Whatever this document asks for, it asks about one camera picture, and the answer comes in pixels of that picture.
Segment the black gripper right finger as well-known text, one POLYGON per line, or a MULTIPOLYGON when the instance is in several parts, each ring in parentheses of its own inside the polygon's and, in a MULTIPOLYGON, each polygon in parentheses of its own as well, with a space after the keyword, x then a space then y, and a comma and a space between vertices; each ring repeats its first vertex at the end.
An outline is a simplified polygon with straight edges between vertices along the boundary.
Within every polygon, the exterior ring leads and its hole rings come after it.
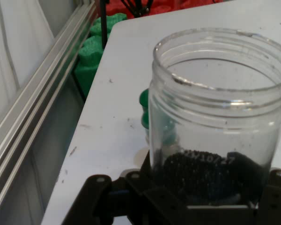
POLYGON ((271 169, 270 163, 259 165, 239 152, 230 152, 231 172, 242 184, 238 204, 253 211, 256 225, 281 225, 281 169, 271 169))

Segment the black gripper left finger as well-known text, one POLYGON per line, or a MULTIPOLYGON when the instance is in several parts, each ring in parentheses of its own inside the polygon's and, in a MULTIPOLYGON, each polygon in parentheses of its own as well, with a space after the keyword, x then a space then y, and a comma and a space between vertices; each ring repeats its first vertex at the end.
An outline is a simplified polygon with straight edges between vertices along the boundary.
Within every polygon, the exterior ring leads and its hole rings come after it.
POLYGON ((115 181, 102 174, 88 177, 62 224, 111 225, 126 216, 133 225, 188 225, 186 206, 151 180, 149 160, 147 155, 140 171, 115 181))

